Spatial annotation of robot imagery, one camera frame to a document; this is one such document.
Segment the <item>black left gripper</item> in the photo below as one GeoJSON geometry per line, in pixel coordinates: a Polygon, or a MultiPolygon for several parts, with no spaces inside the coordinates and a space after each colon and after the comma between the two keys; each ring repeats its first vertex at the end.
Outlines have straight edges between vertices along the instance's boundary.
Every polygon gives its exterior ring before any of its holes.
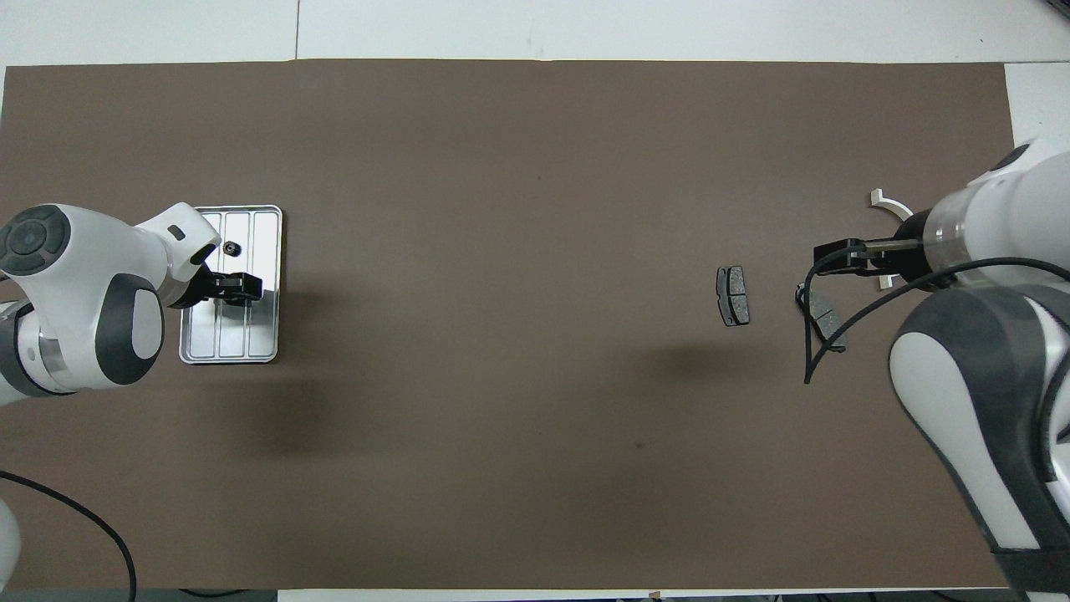
{"type": "Polygon", "coordinates": [[[207,300],[248,306],[263,299],[262,279],[247,272],[221,273],[200,266],[184,292],[184,309],[207,300]]]}

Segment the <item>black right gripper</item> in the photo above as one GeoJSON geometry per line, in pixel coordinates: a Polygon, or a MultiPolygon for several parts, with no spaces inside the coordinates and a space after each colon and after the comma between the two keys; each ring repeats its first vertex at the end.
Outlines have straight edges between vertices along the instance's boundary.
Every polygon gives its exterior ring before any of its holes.
{"type": "Polygon", "coordinates": [[[930,215],[929,210],[921,211],[907,218],[895,230],[892,237],[882,240],[859,240],[844,237],[814,248],[814,271],[819,275],[856,275],[856,277],[900,277],[905,282],[924,277],[933,272],[924,256],[924,225],[930,215]],[[840,252],[855,245],[870,247],[875,243],[876,250],[855,251],[840,257],[840,252]]]}

